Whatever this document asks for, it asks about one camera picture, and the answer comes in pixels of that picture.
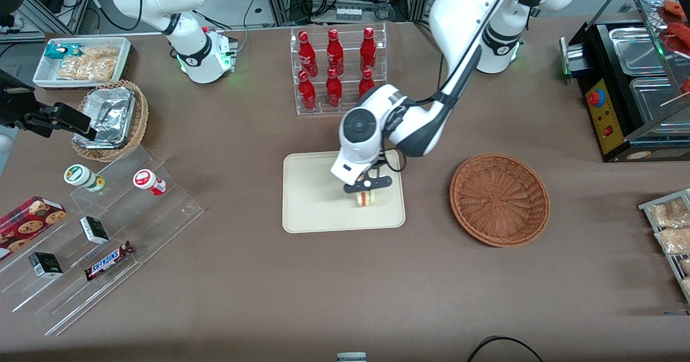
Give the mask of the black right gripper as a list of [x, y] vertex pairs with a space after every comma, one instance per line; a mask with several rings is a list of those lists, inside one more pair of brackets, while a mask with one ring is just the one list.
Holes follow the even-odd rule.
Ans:
[[5, 71], [1, 72], [1, 124], [50, 137], [54, 130], [69, 131], [89, 141], [97, 136], [91, 117], [62, 102], [51, 108], [51, 116], [39, 116], [47, 107], [36, 99], [34, 89]]

